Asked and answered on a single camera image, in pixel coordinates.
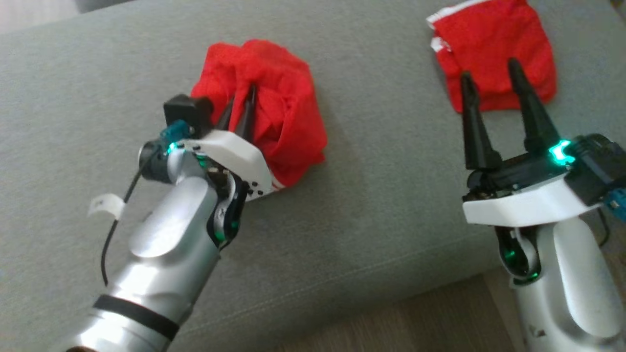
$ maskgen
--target teal connector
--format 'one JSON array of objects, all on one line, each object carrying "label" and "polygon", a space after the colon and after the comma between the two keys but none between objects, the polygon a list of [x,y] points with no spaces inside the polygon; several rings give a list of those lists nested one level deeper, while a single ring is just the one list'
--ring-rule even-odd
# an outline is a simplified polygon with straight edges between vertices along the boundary
[{"label": "teal connector", "polygon": [[161,141],[165,145],[170,145],[178,142],[179,140],[189,138],[191,137],[189,125],[187,125],[187,123],[183,120],[177,120],[161,131],[160,137]]}]

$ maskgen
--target crumpled red cloth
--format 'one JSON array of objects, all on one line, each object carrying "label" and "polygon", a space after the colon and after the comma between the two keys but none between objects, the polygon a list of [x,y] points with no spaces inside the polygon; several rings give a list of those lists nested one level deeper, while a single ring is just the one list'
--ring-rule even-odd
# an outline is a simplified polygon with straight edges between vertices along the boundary
[{"label": "crumpled red cloth", "polygon": [[481,110],[519,109],[507,62],[517,58],[547,102],[557,92],[557,71],[539,16],[526,0],[470,0],[443,8],[427,19],[431,47],[446,75],[454,109],[463,111],[461,74],[470,71],[480,90]]},{"label": "crumpled red cloth", "polygon": [[217,43],[208,49],[191,96],[213,101],[213,124],[234,96],[229,126],[234,131],[251,84],[257,86],[254,145],[274,175],[274,187],[289,187],[311,165],[324,161],[327,142],[305,61],[269,41],[253,39],[241,47]]}]

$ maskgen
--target red cloth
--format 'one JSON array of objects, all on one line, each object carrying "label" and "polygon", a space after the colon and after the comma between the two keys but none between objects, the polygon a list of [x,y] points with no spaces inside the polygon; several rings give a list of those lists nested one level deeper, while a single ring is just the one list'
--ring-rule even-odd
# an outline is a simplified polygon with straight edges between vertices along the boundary
[{"label": "red cloth", "polygon": [[257,86],[254,145],[274,174],[274,186],[294,185],[312,164],[324,161],[326,146],[306,62],[269,41],[250,40],[241,47],[217,43],[208,49],[191,96],[208,96],[213,101],[213,124],[234,96],[229,126],[233,131],[252,83]]},{"label": "red cloth", "polygon": [[461,107],[461,74],[470,71],[480,89],[481,110],[519,109],[507,62],[516,57],[544,102],[557,92],[552,48],[526,0],[474,0],[444,8],[427,21],[431,46],[445,72],[452,106]]}]

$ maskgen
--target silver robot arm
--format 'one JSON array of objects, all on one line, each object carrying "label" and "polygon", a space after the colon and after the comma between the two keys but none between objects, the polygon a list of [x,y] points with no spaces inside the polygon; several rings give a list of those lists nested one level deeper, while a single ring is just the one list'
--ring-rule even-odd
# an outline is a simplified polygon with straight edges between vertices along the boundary
[{"label": "silver robot arm", "polygon": [[[461,80],[470,224],[491,225],[511,276],[524,342],[532,352],[621,352],[624,310],[589,226],[578,218],[603,203],[626,206],[626,152],[592,134],[559,136],[517,60],[526,153],[502,160],[480,116],[478,90]],[[616,212],[622,220],[626,213]]]},{"label": "silver robot arm", "polygon": [[166,351],[191,314],[219,259],[207,232],[218,195],[193,154],[167,159],[174,188],[130,237],[130,259],[108,292],[50,351]]},{"label": "silver robot arm", "polygon": [[626,351],[622,301],[589,226],[541,225],[536,251],[538,277],[511,279],[528,351]]},{"label": "silver robot arm", "polygon": [[237,235],[245,202],[272,191],[269,168],[251,143],[255,99],[253,86],[235,133],[217,129],[228,126],[229,111],[210,126],[208,98],[178,95],[165,103],[168,127],[140,151],[139,172],[174,188],[130,237],[129,261],[107,293],[50,352],[168,349]]}]

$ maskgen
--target gray couch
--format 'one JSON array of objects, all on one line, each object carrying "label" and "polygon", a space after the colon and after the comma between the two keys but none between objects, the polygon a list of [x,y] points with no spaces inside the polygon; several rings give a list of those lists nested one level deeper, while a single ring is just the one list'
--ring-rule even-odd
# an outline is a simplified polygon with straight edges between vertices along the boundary
[{"label": "gray couch", "polygon": [[[429,47],[427,15],[455,0],[137,0],[0,36],[0,350],[37,351],[102,292],[109,217],[162,103],[189,92],[206,48],[267,38],[310,63],[329,143],[299,185],[249,204],[173,351],[248,351],[498,264],[467,225],[459,116]],[[532,1],[550,38],[565,136],[626,143],[626,26],[608,1]],[[518,112],[487,113],[504,157]],[[168,187],[140,182],[110,249]]]}]

